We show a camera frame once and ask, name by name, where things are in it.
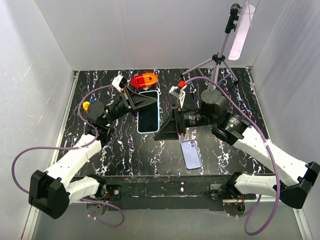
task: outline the smartphone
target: smartphone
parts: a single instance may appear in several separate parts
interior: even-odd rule
[[[197,148],[197,142],[193,139],[181,142],[182,154],[186,169],[199,169],[202,167],[201,158]]]
[[[137,118],[137,131],[140,134],[155,133],[160,128],[160,105],[159,105],[159,92],[142,91],[139,94],[157,99],[152,105],[138,111]]]

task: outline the tripod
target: tripod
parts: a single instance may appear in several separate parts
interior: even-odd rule
[[[184,79],[184,76],[190,72],[192,72],[195,69],[198,69],[200,67],[202,67],[203,65],[210,63],[211,61],[214,61],[213,64],[213,69],[212,69],[212,74],[211,74],[211,80],[214,81],[215,83],[217,83],[218,81],[218,75],[219,75],[219,69],[221,66],[221,63],[223,63],[226,68],[229,70],[230,74],[233,78],[234,78],[234,83],[238,83],[238,79],[235,75],[235,73],[232,71],[232,69],[230,68],[230,66],[226,63],[225,59],[226,57],[223,55],[223,52],[225,50],[227,41],[228,41],[228,37],[229,34],[231,33],[231,30],[236,30],[237,25],[234,24],[234,21],[238,21],[239,20],[239,16],[238,13],[241,11],[242,7],[240,7],[239,4],[235,3],[231,6],[230,8],[230,17],[228,20],[228,23],[225,27],[224,30],[224,37],[220,46],[220,49],[218,51],[217,54],[213,55],[212,58],[200,63],[199,65],[189,69],[188,71],[185,71],[182,73],[181,78]],[[208,89],[212,88],[213,84],[212,83],[208,83]]]

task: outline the orange plastic object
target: orange plastic object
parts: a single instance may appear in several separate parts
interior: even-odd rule
[[[137,76],[134,76],[131,80],[131,83],[136,88],[148,88],[151,85],[155,84],[158,81],[157,75],[154,73],[148,72],[143,73]]]

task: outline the black marble table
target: black marble table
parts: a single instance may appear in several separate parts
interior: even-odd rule
[[[117,75],[124,76],[129,85],[131,78],[138,74],[152,72],[158,76],[156,89],[160,92],[160,120],[163,122],[169,116],[171,104],[177,103],[177,99],[169,95],[169,89],[171,86],[178,84],[179,76],[184,71],[185,69],[81,71],[61,146],[73,146],[84,133],[85,125],[78,117],[76,110],[82,97],[94,88],[111,84],[112,79]],[[211,75],[210,68],[202,71],[205,76]],[[238,77],[239,84],[233,86],[229,76],[220,83],[220,86],[240,109],[257,123],[267,137],[264,121],[245,68],[234,68],[233,71]],[[219,79],[227,74],[226,69],[220,69]],[[186,76],[186,79],[196,76],[200,76],[198,70],[191,72]],[[194,93],[196,104],[199,105],[199,95],[206,88],[205,81],[197,80],[189,84],[186,91]],[[116,90],[110,88],[96,92],[91,98],[97,98],[106,104],[112,104],[115,95],[117,95]],[[180,137],[180,141],[196,140],[203,163],[202,168],[187,170],[179,140],[154,141],[154,134],[139,134],[137,132],[137,119],[132,114],[119,118],[113,125],[115,132],[109,145],[93,156],[90,162],[77,173],[77,176],[90,173],[101,176],[226,175],[233,172],[271,173],[269,169],[248,154],[215,138],[209,126],[189,128],[186,135]],[[65,153],[66,151],[60,151],[58,159]]]

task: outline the phone screen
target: phone screen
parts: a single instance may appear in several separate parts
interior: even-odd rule
[[[138,111],[138,132],[140,134],[155,133],[159,130],[159,93],[157,91],[143,91],[139,94],[156,98],[157,101]]]

